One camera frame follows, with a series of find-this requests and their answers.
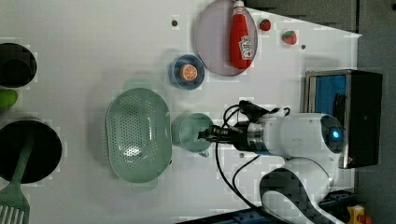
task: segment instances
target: ketchup bottle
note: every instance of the ketchup bottle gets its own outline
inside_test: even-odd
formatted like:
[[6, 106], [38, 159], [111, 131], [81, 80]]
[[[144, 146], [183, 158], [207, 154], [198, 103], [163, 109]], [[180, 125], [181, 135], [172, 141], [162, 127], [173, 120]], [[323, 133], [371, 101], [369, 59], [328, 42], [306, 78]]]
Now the ketchup bottle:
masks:
[[233, 67], [247, 69], [253, 60], [253, 52], [248, 36], [246, 9], [241, 0], [233, 4], [233, 27], [230, 38], [230, 59]]

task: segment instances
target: light blue cup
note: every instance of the light blue cup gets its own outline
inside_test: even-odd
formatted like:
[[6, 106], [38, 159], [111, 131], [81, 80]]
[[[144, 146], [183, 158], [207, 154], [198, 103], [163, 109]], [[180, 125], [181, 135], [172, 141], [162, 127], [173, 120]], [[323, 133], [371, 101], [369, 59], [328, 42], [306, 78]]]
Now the light blue cup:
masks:
[[192, 153], [208, 157], [207, 149], [212, 143], [205, 139], [198, 139], [198, 134], [211, 125], [213, 125], [212, 119], [205, 114], [180, 115], [172, 122], [172, 142], [174, 145], [184, 147]]

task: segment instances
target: white tabletop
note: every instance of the white tabletop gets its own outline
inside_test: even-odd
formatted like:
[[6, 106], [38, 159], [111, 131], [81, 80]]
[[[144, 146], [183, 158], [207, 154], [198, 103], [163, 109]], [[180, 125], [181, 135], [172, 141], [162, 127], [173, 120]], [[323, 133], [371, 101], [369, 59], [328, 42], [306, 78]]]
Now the white tabletop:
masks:
[[[35, 81], [18, 90], [20, 100], [2, 112], [1, 122], [34, 115], [64, 144], [57, 171], [22, 187], [31, 205], [30, 223], [175, 223], [247, 208], [221, 180], [213, 146], [207, 159], [174, 147], [173, 163], [150, 191], [135, 192], [115, 175], [106, 157], [105, 115], [128, 80], [151, 81], [172, 119], [184, 111], [205, 112], [220, 124], [224, 108], [246, 98], [299, 112], [305, 71], [356, 68], [358, 35], [250, 9], [255, 22], [267, 18], [273, 29], [259, 30], [258, 54], [247, 74], [220, 77], [206, 71], [200, 89], [176, 89], [167, 77], [168, 65], [193, 53], [193, 24], [210, 2], [0, 3], [0, 42], [30, 46], [38, 63]], [[177, 28], [172, 19], [178, 20]], [[282, 43], [285, 29], [297, 31], [297, 45]], [[240, 159], [237, 150], [222, 147], [226, 175], [253, 156]], [[241, 191], [260, 204], [261, 176], [282, 164], [281, 158], [261, 157], [241, 173]], [[6, 184], [0, 180], [0, 189]], [[353, 171], [342, 172], [337, 184], [352, 187]]]

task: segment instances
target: black cable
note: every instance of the black cable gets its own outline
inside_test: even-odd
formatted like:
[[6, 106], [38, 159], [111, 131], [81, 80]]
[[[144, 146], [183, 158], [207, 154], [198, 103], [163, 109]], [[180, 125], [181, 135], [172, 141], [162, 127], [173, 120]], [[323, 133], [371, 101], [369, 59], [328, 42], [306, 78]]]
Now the black cable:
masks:
[[224, 114], [223, 114], [223, 121], [224, 121], [224, 124], [225, 124], [227, 127], [230, 127], [230, 125], [228, 124], [228, 120], [226, 119], [226, 116], [227, 116], [228, 112], [229, 112], [231, 109], [236, 108], [236, 107], [239, 107], [239, 105], [232, 105], [232, 106], [228, 107], [228, 108], [225, 110]]
[[239, 194], [241, 194], [241, 192], [239, 191], [239, 189], [236, 187], [236, 184], [235, 184], [236, 176], [237, 176], [237, 175], [239, 174], [239, 172], [241, 172], [245, 167], [247, 167], [248, 165], [250, 165], [252, 162], [254, 162], [255, 160], [257, 160], [259, 157], [260, 157], [260, 155], [259, 155], [259, 156], [256, 156], [256, 157], [253, 158], [253, 159], [251, 159], [250, 161], [248, 161], [247, 163], [245, 163], [243, 166], [239, 167], [239, 169], [235, 172], [235, 174], [233, 174], [233, 188], [234, 188], [236, 191], [238, 191]]
[[283, 110], [288, 111], [288, 112], [285, 113], [285, 117], [287, 117], [288, 115], [290, 115], [290, 108], [285, 107], [285, 108], [283, 108]]
[[[232, 108], [235, 108], [236, 106], [231, 106], [231, 107], [229, 107], [225, 112], [224, 112], [224, 118], [225, 118], [225, 115], [226, 115], [226, 113], [228, 112], [228, 111], [230, 111], [230, 109], [232, 109]], [[239, 111], [239, 109], [237, 109], [237, 110], [235, 110], [235, 111], [233, 111], [233, 113], [231, 113], [231, 115], [227, 118], [227, 119], [225, 119], [225, 122], [224, 122], [224, 124], [221, 126], [221, 128], [220, 128], [220, 133], [222, 133], [222, 131], [224, 130], [224, 127], [226, 126], [226, 123], [228, 122], [228, 120], [236, 113], [236, 112], [238, 112]], [[260, 208], [258, 208], [256, 205], [254, 205], [253, 203], [251, 203], [250, 201], [248, 201], [240, 192], [239, 192], [239, 190], [236, 190], [231, 184], [230, 184], [230, 182], [228, 181], [228, 179], [225, 177], [225, 175], [224, 175], [224, 172], [222, 171], [222, 169], [221, 169], [221, 166], [220, 166], [220, 162], [219, 162], [219, 141], [218, 142], [216, 142], [216, 148], [215, 148], [215, 155], [216, 155], [216, 165], [218, 166], [218, 169], [219, 169], [219, 172], [220, 172], [220, 175], [221, 175], [221, 177], [222, 177], [222, 179], [224, 180], [224, 182], [227, 184], [227, 186], [242, 200], [242, 201], [244, 201], [244, 203], [246, 203], [250, 208], [252, 208], [252, 209], [254, 209], [255, 211], [258, 211], [258, 210], [260, 210], [260, 212], [262, 211]]]
[[[229, 108], [224, 112], [223, 119], [224, 119], [225, 121], [228, 122], [228, 120], [229, 120], [236, 112], [238, 112], [238, 111], [240, 110], [240, 109], [235, 110], [235, 111], [226, 119], [226, 118], [225, 118], [225, 115], [228, 113], [228, 111], [230, 111], [232, 108], [235, 108], [235, 107], [236, 107], [236, 106], [233, 105], [233, 106], [229, 107]], [[220, 128], [219, 140], [220, 140], [221, 137], [222, 137], [221, 133], [223, 132], [225, 126], [226, 126], [226, 122], [224, 122], [224, 124], [223, 124], [223, 125], [221, 126], [221, 128]], [[268, 213], [266, 213], [264, 210], [262, 210], [261, 207], [258, 207], [258, 206], [256, 206], [256, 205], [254, 205], [253, 203], [251, 203], [250, 201], [248, 201], [248, 199], [246, 199], [246, 198], [239, 192], [239, 190], [238, 190], [237, 188], [234, 188], [234, 187], [230, 184], [230, 182], [228, 181], [228, 179], [225, 177], [224, 172], [222, 171], [221, 166], [220, 166], [220, 162], [219, 162], [219, 141], [216, 142], [215, 157], [216, 157], [216, 165], [218, 166], [218, 169], [219, 169], [221, 178], [222, 178], [223, 181], [227, 184], [227, 186], [233, 191], [233, 193], [235, 193], [242, 201], [244, 201], [244, 203], [246, 203], [253, 211], [255, 211], [255, 212], [257, 212], [258, 214], [261, 214], [261, 215], [262, 215], [262, 214], [265, 214], [265, 215], [268, 217], [268, 216], [269, 216]], [[259, 156], [253, 158], [253, 160], [249, 161], [247, 164], [245, 164], [245, 165], [243, 165], [241, 168], [239, 168], [239, 170], [237, 171], [237, 173], [239, 173], [239, 171], [242, 170], [242, 169], [243, 169], [244, 167], [246, 167], [247, 165], [249, 165], [249, 164], [251, 164], [252, 162], [254, 162], [255, 160], [257, 160], [257, 158], [259, 158]], [[276, 217], [273, 217], [273, 216], [269, 216], [269, 217], [271, 217], [272, 219], [275, 219], [275, 220], [276, 220], [276, 223], [284, 223], [284, 222], [282, 222], [282, 221], [279, 222], [279, 219], [276, 218]]]

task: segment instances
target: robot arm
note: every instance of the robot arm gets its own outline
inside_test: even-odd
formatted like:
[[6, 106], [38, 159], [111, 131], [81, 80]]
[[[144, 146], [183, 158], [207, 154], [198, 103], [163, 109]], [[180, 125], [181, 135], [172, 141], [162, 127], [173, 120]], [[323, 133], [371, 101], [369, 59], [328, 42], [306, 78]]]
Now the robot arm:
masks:
[[318, 207], [329, 193], [326, 173], [313, 161], [292, 159], [262, 178], [260, 195], [265, 211], [294, 224], [344, 223]]
[[227, 129], [212, 126], [199, 138], [286, 160], [282, 168], [262, 178], [266, 212], [289, 223], [343, 223], [318, 207], [337, 178], [344, 148], [341, 124], [323, 114], [279, 116], [284, 111], [270, 112], [245, 101], [239, 109], [249, 121]]

